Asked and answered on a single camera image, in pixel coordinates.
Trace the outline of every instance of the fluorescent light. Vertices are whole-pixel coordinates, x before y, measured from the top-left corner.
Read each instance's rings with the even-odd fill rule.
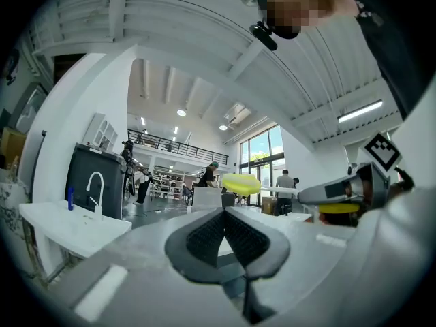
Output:
[[[374,109],[377,109],[377,108],[381,107],[382,105],[383,105],[383,101],[382,100],[379,100],[379,101],[377,101],[375,103],[371,103],[368,106],[364,106],[364,107],[362,107],[360,109],[357,109],[357,110],[354,110],[354,111],[352,111],[352,112],[350,112],[350,113],[348,113],[346,115],[340,116],[338,118],[338,122],[342,123],[342,122],[344,122],[346,120],[350,120],[350,119],[352,119],[352,118],[354,118],[356,116],[359,116],[359,115],[365,114],[366,112],[370,112],[370,111],[372,111]]]

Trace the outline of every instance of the person in gray shirt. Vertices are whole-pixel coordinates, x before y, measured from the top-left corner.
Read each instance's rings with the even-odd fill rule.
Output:
[[[283,175],[277,178],[277,182],[275,183],[276,187],[281,188],[295,188],[294,179],[289,177],[289,171],[283,170]],[[290,193],[277,193],[277,203],[275,204],[274,215],[278,216],[282,214],[281,207],[291,206],[292,205],[292,194]]]

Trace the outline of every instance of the person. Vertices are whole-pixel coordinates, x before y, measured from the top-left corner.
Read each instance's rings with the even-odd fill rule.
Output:
[[[127,180],[131,178],[134,175],[134,143],[129,139],[127,142],[123,142],[124,149],[121,152],[121,156],[124,158],[125,163],[127,164],[127,169],[124,174],[124,185],[123,185],[123,197],[125,197],[125,187],[127,184]],[[135,195],[134,193],[134,183],[131,184],[132,190],[129,190],[129,193],[132,195]]]
[[[138,198],[135,204],[144,204],[145,196],[150,183],[155,184],[153,176],[149,171],[138,170],[135,172],[135,181],[139,181]]]
[[[215,188],[213,185],[213,172],[217,170],[219,164],[217,162],[212,162],[209,166],[202,168],[198,173],[197,177],[199,178],[198,187],[211,187]]]
[[[261,23],[285,39],[334,16],[355,17],[403,119],[435,73],[432,33],[417,32],[417,18],[429,10],[425,6],[409,0],[258,0],[258,4]]]
[[[295,188],[294,179],[289,177],[289,171],[283,170],[282,175],[277,178],[275,183],[276,187],[280,188]],[[275,204],[274,214],[276,216],[281,214],[281,207],[292,206],[292,194],[290,193],[277,193],[277,201]]]

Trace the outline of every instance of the white sink counter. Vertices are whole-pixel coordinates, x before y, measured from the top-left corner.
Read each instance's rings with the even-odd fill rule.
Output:
[[[129,221],[102,216],[74,205],[68,210],[66,200],[41,204],[21,204],[20,214],[35,230],[68,251],[87,258],[131,230]]]

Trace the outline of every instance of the person in green cap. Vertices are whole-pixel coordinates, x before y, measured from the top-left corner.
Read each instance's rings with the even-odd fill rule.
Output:
[[[198,173],[197,177],[200,179],[197,186],[198,187],[211,187],[215,188],[212,184],[213,182],[213,172],[217,170],[219,164],[217,162],[212,162],[209,166],[202,168]]]

